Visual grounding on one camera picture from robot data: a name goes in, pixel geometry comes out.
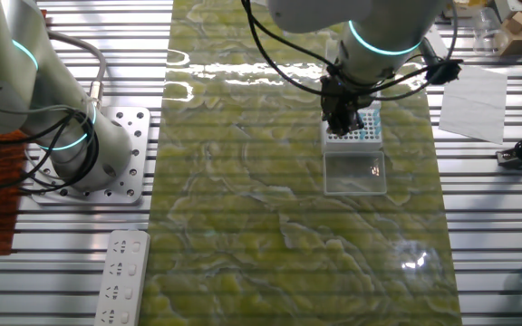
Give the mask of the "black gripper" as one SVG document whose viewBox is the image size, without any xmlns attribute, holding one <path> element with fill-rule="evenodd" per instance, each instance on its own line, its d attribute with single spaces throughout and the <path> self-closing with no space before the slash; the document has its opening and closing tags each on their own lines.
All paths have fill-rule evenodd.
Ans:
<svg viewBox="0 0 522 326">
<path fill-rule="evenodd" d="M 327 120 L 328 131 L 338 137 L 364 128 L 360 112 L 354 107 L 354 97 L 337 78 L 324 75 L 320 78 L 322 118 Z M 344 112 L 341 119 L 337 112 Z"/>
</svg>

